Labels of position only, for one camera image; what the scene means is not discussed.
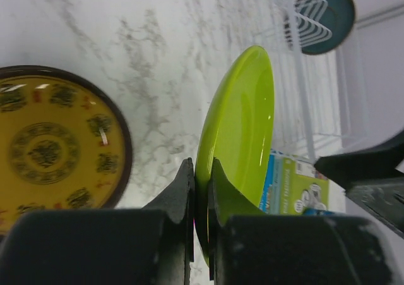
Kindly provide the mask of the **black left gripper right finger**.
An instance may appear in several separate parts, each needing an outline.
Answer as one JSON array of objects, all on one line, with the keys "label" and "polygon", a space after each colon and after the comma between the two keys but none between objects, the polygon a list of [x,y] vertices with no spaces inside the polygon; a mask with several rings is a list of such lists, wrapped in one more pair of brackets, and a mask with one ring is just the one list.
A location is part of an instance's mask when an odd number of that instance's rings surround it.
[{"label": "black left gripper right finger", "polygon": [[258,281],[268,234],[268,217],[228,179],[213,160],[208,183],[208,254],[215,281]]}]

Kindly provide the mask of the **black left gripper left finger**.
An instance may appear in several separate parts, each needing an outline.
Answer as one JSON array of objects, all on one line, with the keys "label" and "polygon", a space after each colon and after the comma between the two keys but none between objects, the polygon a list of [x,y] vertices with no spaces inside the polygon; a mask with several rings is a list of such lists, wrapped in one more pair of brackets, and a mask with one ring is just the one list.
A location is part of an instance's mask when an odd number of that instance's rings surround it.
[{"label": "black left gripper left finger", "polygon": [[195,180],[192,158],[184,159],[174,180],[143,208],[159,214],[151,284],[189,284],[194,261]]}]

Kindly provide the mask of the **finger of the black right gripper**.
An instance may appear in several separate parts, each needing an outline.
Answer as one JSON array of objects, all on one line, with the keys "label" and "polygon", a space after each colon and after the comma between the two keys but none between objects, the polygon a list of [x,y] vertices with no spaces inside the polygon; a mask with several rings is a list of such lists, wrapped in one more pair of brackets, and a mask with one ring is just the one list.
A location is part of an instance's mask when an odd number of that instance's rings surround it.
[{"label": "finger of the black right gripper", "polygon": [[403,132],[368,149],[320,157],[314,167],[353,203],[403,237]]}]

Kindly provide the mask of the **lime green plate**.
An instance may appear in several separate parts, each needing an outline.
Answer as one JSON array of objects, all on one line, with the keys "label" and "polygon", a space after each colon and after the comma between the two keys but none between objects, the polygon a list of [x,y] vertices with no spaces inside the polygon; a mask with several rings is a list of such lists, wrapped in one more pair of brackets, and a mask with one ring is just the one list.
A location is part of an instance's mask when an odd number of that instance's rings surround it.
[{"label": "lime green plate", "polygon": [[195,166],[195,226],[208,260],[208,182],[214,159],[226,177],[258,206],[266,178],[275,117],[275,89],[268,53],[248,47],[220,82],[205,118]]}]

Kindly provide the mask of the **yellow brown patterned plate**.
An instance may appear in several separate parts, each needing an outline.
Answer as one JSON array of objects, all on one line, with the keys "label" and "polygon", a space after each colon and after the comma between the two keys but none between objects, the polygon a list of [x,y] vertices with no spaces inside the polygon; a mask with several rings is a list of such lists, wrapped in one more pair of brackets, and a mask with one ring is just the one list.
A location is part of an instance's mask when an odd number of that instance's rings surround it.
[{"label": "yellow brown patterned plate", "polygon": [[37,210],[115,207],[133,145],[110,97],[47,66],[1,68],[1,235]]}]

